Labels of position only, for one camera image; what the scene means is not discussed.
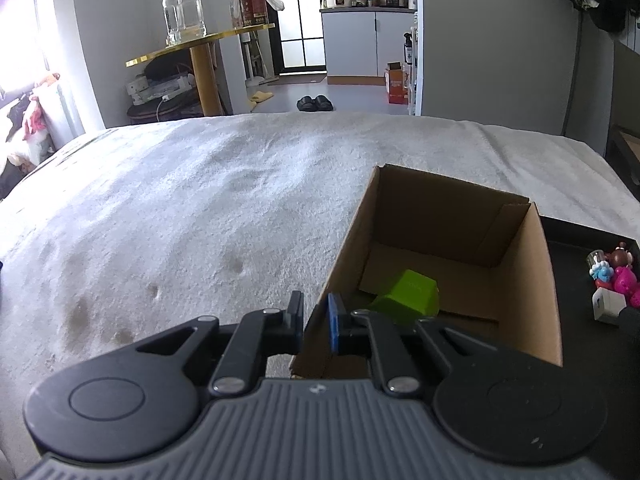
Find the wooden table leg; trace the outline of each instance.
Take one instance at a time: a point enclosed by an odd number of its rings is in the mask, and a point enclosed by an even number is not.
[[[204,116],[215,117],[223,115],[209,43],[192,46],[189,51]]]

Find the wooden baseboard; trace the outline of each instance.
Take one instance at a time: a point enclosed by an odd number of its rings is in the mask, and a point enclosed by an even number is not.
[[[328,75],[329,85],[377,85],[384,86],[385,78],[368,75]]]

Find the red box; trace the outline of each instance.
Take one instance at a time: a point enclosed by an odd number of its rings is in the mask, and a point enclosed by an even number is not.
[[[407,105],[409,97],[407,89],[404,87],[404,71],[402,68],[391,68],[399,63],[389,63],[385,69],[386,95],[389,104]]]

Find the kitchen cabinet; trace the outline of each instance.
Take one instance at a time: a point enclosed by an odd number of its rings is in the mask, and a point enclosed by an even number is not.
[[[378,76],[384,77],[388,63],[404,62],[404,35],[414,26],[414,15],[404,12],[376,12]]]
[[[322,14],[328,76],[378,75],[376,14],[357,11]]]

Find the white blanket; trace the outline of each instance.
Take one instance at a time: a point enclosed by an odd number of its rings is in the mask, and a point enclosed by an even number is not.
[[[200,314],[228,323],[284,306],[294,288],[308,314],[386,162],[640,239],[638,202],[599,155],[562,137],[339,112],[82,136],[0,203],[0,448],[17,473],[38,459],[22,402],[52,372]]]

